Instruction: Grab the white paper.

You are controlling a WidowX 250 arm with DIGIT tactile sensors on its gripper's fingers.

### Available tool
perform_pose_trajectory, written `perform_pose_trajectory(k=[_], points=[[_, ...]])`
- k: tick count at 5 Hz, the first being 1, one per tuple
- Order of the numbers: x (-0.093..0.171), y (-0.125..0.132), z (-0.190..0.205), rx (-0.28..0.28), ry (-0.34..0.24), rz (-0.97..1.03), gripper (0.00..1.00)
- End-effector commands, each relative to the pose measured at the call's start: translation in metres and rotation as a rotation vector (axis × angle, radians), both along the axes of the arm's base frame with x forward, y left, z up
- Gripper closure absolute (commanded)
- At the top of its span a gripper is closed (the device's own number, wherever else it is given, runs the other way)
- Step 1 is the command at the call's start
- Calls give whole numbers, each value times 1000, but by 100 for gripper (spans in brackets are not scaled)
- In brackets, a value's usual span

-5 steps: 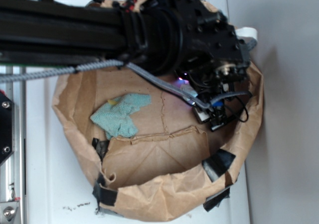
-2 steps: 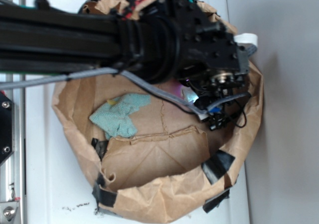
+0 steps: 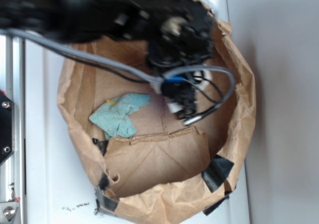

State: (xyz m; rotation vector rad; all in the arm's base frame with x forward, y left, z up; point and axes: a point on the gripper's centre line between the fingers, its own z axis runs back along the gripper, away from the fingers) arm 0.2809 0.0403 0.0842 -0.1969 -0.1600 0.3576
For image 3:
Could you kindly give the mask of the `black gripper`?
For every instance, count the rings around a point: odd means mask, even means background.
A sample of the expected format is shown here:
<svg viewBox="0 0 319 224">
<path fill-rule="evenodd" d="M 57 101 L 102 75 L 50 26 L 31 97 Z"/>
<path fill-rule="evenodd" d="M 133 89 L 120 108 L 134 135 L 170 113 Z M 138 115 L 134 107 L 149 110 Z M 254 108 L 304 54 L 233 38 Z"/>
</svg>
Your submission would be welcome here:
<svg viewBox="0 0 319 224">
<path fill-rule="evenodd" d="M 169 77 L 165 74 L 174 70 L 174 67 L 159 68 L 159 75 L 164 81 L 159 86 L 159 91 L 164 96 L 169 111 L 176 116 L 177 119 L 185 121 L 199 121 L 209 115 L 209 109 L 198 112 L 196 106 L 196 93 L 199 92 L 207 99 L 209 96 L 198 88 L 193 79 L 196 71 L 204 71 L 206 69 L 194 69 L 193 66 L 179 66 L 180 72 L 173 73 Z"/>
</svg>

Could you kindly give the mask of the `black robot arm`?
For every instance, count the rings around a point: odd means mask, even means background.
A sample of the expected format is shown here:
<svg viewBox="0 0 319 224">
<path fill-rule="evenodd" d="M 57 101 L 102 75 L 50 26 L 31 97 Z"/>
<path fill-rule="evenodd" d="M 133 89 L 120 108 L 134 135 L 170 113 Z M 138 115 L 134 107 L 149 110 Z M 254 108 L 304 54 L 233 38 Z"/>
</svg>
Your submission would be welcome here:
<svg viewBox="0 0 319 224">
<path fill-rule="evenodd" d="M 196 72 L 212 58 L 214 18 L 198 0 L 0 0 L 3 33 L 32 39 L 72 60 L 91 66 L 102 61 L 62 49 L 107 36 L 115 41 L 148 43 L 147 65 L 162 81 L 159 93 L 180 106 L 178 118 L 193 123 L 219 108 L 197 112 Z"/>
</svg>

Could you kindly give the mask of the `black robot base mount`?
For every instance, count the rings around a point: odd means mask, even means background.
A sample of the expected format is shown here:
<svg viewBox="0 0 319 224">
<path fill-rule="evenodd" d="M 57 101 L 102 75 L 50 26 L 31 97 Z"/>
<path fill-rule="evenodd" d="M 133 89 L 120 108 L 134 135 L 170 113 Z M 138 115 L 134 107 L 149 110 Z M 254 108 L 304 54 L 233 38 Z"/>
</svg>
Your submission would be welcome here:
<svg viewBox="0 0 319 224">
<path fill-rule="evenodd" d="M 0 165 L 14 153 L 13 143 L 14 103 L 3 90 L 0 91 Z"/>
</svg>

